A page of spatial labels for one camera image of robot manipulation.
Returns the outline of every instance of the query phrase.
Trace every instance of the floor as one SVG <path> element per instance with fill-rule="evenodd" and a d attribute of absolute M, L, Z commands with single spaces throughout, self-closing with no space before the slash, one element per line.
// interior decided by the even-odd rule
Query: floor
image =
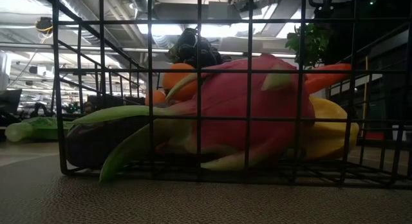
<path fill-rule="evenodd" d="M 51 156 L 59 153 L 57 142 L 46 143 L 10 143 L 0 142 L 0 166 L 14 162 L 20 162 L 39 158 L 42 156 Z M 361 148 L 356 147 L 350 152 L 348 161 L 353 163 L 359 162 Z M 384 169 L 391 171 L 394 150 L 387 150 L 385 154 Z M 406 152 L 400 155 L 399 173 L 406 174 L 409 156 Z M 378 168 L 380 160 L 380 149 L 366 147 L 364 152 L 364 164 L 370 167 Z"/>

